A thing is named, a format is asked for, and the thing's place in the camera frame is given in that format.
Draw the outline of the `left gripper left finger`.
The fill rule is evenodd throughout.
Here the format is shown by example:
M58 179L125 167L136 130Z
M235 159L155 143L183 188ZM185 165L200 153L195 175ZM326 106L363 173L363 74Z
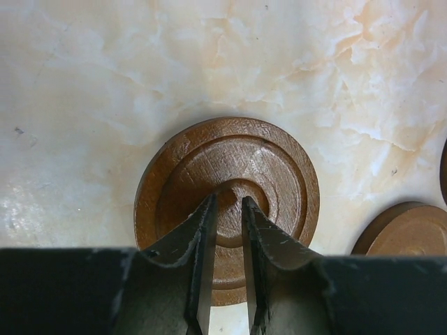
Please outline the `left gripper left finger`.
M124 286L119 334L208 334L217 240L217 196L136 253Z

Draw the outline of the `dark brown grooved coaster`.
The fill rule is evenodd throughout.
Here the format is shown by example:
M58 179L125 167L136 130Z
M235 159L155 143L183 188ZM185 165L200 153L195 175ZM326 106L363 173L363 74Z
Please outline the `dark brown grooved coaster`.
M242 199L305 246L314 236L320 192L306 151L281 128L259 119L219 117L170 138L149 162L134 204L135 240L147 248L216 194L217 246L212 303L246 300Z

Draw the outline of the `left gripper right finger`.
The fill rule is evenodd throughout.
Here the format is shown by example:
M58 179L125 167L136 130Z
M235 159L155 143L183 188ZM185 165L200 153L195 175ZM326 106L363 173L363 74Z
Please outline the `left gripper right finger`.
M244 273L250 334L334 334L328 259L242 200Z

